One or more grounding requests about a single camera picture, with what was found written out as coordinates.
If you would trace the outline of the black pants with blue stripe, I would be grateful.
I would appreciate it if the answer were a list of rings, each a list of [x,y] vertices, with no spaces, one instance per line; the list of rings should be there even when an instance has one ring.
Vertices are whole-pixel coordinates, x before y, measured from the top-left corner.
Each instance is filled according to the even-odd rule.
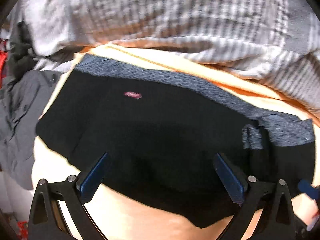
[[[234,214],[213,167],[223,153],[246,175],[313,180],[310,119],[255,107],[188,74],[85,55],[36,126],[53,151],[85,170],[108,155],[104,184],[205,228]]]

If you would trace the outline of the peach bed sheet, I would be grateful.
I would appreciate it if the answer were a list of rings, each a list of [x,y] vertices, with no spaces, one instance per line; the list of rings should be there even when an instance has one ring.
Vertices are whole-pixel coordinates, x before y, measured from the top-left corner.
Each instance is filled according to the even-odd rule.
[[[72,64],[79,63],[85,54],[108,57],[145,69],[198,76],[257,107],[293,114],[302,120],[312,119],[315,135],[319,135],[319,119],[299,102],[259,83],[224,72],[218,65],[197,64],[167,51],[111,44],[84,48],[74,55]],[[42,178],[51,183],[63,181],[69,175],[79,173],[39,138],[35,139],[34,158],[34,184]],[[216,239],[229,222],[229,218],[224,218],[200,229],[180,215],[146,206],[103,185],[86,208],[109,239]]]

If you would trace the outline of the grey button shirt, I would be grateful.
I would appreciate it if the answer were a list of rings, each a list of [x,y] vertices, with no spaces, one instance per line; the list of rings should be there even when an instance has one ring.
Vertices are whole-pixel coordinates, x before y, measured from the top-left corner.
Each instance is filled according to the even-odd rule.
[[[17,23],[9,41],[8,76],[1,88],[1,170],[22,188],[32,190],[35,128],[61,73],[35,69],[24,22]]]

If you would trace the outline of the grey white striped duvet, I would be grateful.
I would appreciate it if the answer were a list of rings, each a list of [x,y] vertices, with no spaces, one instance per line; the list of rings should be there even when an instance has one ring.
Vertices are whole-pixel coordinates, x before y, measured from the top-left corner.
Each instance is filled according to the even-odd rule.
[[[112,43],[220,64],[319,115],[319,19],[306,0],[17,0],[40,69],[75,46]]]

